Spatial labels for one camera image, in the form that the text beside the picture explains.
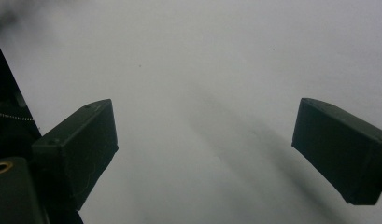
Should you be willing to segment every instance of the black plastic part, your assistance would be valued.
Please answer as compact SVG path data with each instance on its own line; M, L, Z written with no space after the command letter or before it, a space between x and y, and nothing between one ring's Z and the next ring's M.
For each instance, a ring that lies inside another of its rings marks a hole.
M382 131L346 111L302 99L292 146L352 204L376 204L382 191Z
M79 210L117 150L111 101L83 106L33 144L32 164L44 203Z
M0 160L0 224L48 223L24 158Z

